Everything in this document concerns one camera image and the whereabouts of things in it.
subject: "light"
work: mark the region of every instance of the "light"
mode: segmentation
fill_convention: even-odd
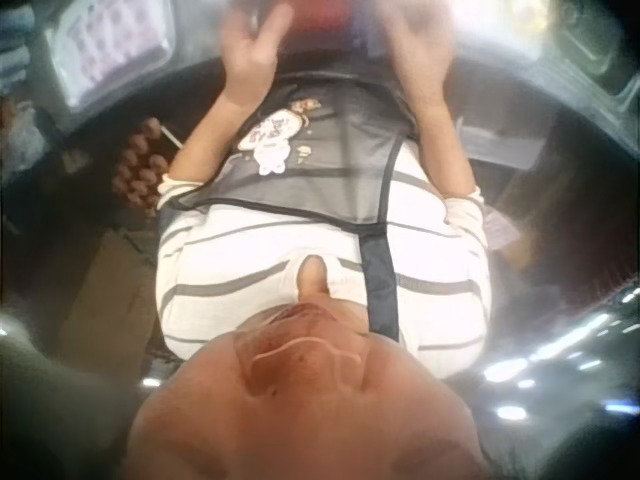
[[[527,380],[520,380],[518,382],[518,388],[522,390],[526,390],[527,388],[533,388],[536,386],[536,381],[528,378]]]
[[[142,386],[143,387],[158,388],[160,385],[162,385],[162,382],[160,380],[158,380],[157,378],[147,377],[144,380],[142,380]]]
[[[607,403],[604,407],[607,412],[626,413],[627,415],[640,415],[640,407],[638,405],[627,405],[624,403]]]
[[[593,320],[591,320],[589,323],[587,323],[587,328],[591,330],[595,330],[596,328],[604,324],[607,320],[609,320],[609,314],[602,313],[598,315],[596,318],[594,318]]]
[[[628,327],[628,328],[625,328],[625,329],[622,331],[622,333],[631,333],[631,332],[633,332],[634,330],[637,330],[637,329],[639,329],[639,328],[640,328],[640,323],[636,323],[636,324],[634,324],[634,325],[631,325],[631,326],[630,326],[630,327]]]
[[[575,345],[580,340],[586,338],[589,333],[591,333],[591,328],[589,326],[576,328],[572,332],[569,332],[564,337],[559,338],[553,343],[549,343],[540,347],[540,349],[536,352],[536,355],[543,360],[547,360],[549,358],[553,358],[558,355],[563,350]]]
[[[583,363],[578,367],[578,370],[589,370],[590,368],[597,367],[602,364],[602,360],[594,360],[593,362]]]
[[[503,420],[519,422],[527,418],[527,411],[522,407],[506,406],[496,410],[496,414]]]
[[[516,360],[507,360],[505,362],[496,363],[484,371],[484,377],[489,382],[500,383],[512,379],[522,370],[527,368],[529,362],[524,358]]]

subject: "red object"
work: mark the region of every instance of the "red object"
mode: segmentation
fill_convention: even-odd
[[[353,0],[274,0],[288,3],[295,10],[292,33],[340,30],[348,26],[353,14]]]

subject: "apron strap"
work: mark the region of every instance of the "apron strap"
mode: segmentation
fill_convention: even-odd
[[[369,330],[399,342],[398,282],[386,228],[380,233],[361,234],[359,240],[367,286]]]

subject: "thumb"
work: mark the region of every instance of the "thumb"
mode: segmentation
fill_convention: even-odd
[[[277,5],[267,17],[255,42],[254,54],[260,61],[272,62],[278,48],[293,23],[293,7],[287,3]]]

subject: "hand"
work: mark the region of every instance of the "hand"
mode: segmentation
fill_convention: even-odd
[[[278,48],[293,21],[293,8],[277,5],[257,38],[250,33],[249,15],[238,4],[221,28],[222,62],[227,74],[223,95],[243,110],[255,111],[269,93],[278,65]]]
[[[447,0],[378,0],[378,16],[411,107],[442,104],[454,56]]]

